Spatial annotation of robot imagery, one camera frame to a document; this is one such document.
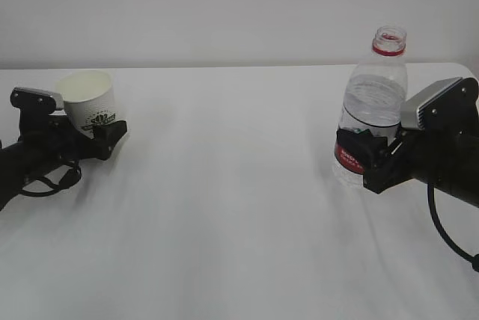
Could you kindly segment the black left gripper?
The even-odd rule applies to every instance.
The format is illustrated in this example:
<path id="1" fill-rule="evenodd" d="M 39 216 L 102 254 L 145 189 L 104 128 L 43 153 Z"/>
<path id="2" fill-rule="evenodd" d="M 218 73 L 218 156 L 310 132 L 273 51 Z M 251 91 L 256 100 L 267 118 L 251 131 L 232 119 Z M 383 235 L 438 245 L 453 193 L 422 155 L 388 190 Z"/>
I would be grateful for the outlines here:
<path id="1" fill-rule="evenodd" d="M 96 158 L 107 160 L 121 138 L 127 133 L 127 123 L 119 120 L 93 128 L 94 137 L 81 133 L 67 115 L 49 115 L 37 120 L 40 133 L 37 148 L 42 153 L 38 163 L 41 170 L 55 170 L 68 162 Z"/>

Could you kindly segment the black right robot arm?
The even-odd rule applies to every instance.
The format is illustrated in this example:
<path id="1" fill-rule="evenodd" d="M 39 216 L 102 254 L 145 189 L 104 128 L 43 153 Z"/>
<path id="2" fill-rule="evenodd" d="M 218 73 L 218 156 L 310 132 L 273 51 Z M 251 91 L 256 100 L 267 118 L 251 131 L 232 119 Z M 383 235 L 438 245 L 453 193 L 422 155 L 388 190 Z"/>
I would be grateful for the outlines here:
<path id="1" fill-rule="evenodd" d="M 405 101 L 393 141 L 371 131 L 337 131 L 335 157 L 381 194 L 411 179 L 478 205 L 478 81 L 435 81 Z"/>

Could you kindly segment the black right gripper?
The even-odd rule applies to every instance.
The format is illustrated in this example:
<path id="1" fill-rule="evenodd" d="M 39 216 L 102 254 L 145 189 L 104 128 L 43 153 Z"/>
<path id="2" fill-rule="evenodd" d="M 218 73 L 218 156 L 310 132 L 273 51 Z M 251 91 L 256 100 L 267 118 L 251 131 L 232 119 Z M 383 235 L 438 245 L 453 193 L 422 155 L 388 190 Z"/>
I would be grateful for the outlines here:
<path id="1" fill-rule="evenodd" d="M 369 129 L 336 131 L 335 158 L 355 174 L 363 174 L 364 188 L 375 194 L 416 179 L 424 184 L 430 179 L 428 136 L 425 131 L 399 127 L 394 140 L 374 136 Z"/>

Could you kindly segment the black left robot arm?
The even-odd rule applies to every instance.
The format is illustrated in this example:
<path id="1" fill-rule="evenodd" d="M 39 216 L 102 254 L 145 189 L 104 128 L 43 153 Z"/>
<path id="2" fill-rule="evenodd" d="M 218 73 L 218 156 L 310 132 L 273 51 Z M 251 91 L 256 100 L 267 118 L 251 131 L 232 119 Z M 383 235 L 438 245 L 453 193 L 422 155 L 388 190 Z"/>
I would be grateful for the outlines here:
<path id="1" fill-rule="evenodd" d="M 15 87 L 10 103 L 20 110 L 19 138 L 1 148 L 1 207 L 18 195 L 49 197 L 71 188 L 82 178 L 79 162 L 105 161 L 127 132 L 124 120 L 93 126 L 93 137 L 82 134 L 66 115 L 59 93 Z"/>

